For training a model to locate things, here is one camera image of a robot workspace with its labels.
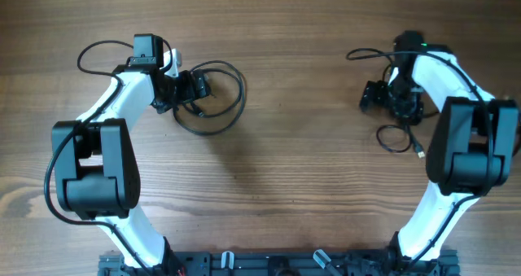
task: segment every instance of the wooden tabletop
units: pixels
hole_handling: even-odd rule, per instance
[[[151,107],[131,133],[140,202],[174,251],[382,248],[408,221],[424,162],[376,142],[394,121],[358,102],[385,59],[348,62],[351,49],[391,50],[404,30],[422,30],[485,90],[521,100],[519,0],[0,0],[0,11],[1,275],[92,275],[116,248],[99,228],[52,217],[42,195],[51,127],[109,83],[77,70],[93,42],[154,33],[181,51],[184,69],[223,59],[247,79],[246,110],[225,134],[195,136]],[[131,53],[100,46],[84,65],[111,71]],[[200,104],[216,112],[237,89],[212,83],[217,97]],[[413,129],[425,147],[436,120]],[[463,275],[521,274],[519,162],[445,243]]]

